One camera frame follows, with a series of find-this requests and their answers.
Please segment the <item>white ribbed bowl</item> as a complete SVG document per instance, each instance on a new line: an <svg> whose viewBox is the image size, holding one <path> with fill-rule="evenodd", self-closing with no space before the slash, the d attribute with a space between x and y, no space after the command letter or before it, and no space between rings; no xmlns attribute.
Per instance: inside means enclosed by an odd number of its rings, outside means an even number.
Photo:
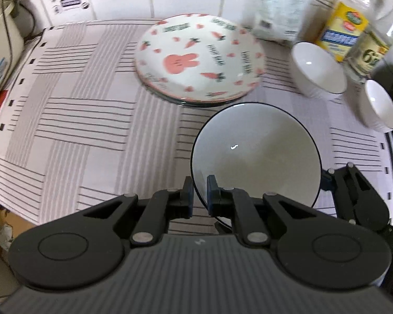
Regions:
<svg viewBox="0 0 393 314"><path fill-rule="evenodd" d="M376 81L367 80L361 89L359 112L364 124L379 133L393 131L393 100Z"/></svg>
<svg viewBox="0 0 393 314"><path fill-rule="evenodd" d="M346 92L342 66L315 44L299 42L292 46L289 69L295 86L306 97L334 100Z"/></svg>
<svg viewBox="0 0 393 314"><path fill-rule="evenodd" d="M207 178L220 187L266 192L313 206L321 179L319 149L294 116L270 104L247 102L212 116L192 148L191 173L201 202L208 203Z"/></svg>

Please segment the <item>pink rabbit carrot plate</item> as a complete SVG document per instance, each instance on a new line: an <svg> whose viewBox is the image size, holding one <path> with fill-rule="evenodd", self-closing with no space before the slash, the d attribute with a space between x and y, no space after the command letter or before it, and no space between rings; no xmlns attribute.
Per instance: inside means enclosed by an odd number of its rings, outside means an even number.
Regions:
<svg viewBox="0 0 393 314"><path fill-rule="evenodd" d="M265 73L260 41L243 26L209 14L182 14L158 21L135 50L136 72L168 82L209 84L204 74L224 80Z"/></svg>

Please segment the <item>blue fried egg plate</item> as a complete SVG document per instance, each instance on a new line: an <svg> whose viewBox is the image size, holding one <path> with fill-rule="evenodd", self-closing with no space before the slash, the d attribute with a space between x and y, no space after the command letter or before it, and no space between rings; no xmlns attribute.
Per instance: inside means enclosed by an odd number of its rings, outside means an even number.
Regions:
<svg viewBox="0 0 393 314"><path fill-rule="evenodd" d="M138 76L150 92L173 103L187 104L192 107L208 108L233 102L252 92L261 81L260 75L250 79L235 80L224 80L222 74L204 74L206 75L209 78L209 84L192 82L188 85L168 82L150 73L142 75L138 72Z"/></svg>

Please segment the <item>striped table mat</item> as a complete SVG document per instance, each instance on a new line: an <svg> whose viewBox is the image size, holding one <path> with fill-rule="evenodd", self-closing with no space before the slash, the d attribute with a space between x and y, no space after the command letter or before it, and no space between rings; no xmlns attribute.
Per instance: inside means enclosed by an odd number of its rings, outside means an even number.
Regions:
<svg viewBox="0 0 393 314"><path fill-rule="evenodd" d="M0 204L35 225L126 191L142 198L181 186L192 144L215 109L180 106L146 89L133 56L147 19L51 27L25 50L0 109ZM354 163L393 224L393 138L354 113L359 88L333 101L298 93L289 52L263 43L266 72L247 101L291 113L325 168Z"/></svg>

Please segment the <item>yellow cooking wine bottle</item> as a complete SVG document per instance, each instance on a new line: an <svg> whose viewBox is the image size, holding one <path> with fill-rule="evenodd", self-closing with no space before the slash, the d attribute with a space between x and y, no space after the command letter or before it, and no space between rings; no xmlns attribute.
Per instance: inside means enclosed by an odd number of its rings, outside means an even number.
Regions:
<svg viewBox="0 0 393 314"><path fill-rule="evenodd" d="M372 20L375 0L331 0L332 11L315 44L342 62Z"/></svg>

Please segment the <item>white vinegar bottle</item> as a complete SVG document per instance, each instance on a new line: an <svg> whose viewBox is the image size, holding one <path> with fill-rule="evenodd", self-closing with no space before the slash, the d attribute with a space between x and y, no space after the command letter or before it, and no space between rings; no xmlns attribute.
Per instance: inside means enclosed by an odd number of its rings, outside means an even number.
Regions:
<svg viewBox="0 0 393 314"><path fill-rule="evenodd" d="M393 45L393 9L369 23L343 59L346 76L355 83L365 81Z"/></svg>

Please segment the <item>white plastic bag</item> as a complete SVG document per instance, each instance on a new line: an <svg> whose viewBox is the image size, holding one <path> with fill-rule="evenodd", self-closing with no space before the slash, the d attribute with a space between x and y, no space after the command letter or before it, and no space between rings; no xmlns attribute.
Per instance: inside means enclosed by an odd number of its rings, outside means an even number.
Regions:
<svg viewBox="0 0 393 314"><path fill-rule="evenodd" d="M311 0L255 0L252 33L265 41L298 40Z"/></svg>

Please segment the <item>white rice cooker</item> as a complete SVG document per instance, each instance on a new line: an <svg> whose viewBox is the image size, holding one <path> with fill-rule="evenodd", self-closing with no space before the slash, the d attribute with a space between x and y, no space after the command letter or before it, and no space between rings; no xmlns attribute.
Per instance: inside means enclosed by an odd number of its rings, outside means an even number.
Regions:
<svg viewBox="0 0 393 314"><path fill-rule="evenodd" d="M11 75L24 49L24 40L11 16L13 2L0 0L0 89Z"/></svg>

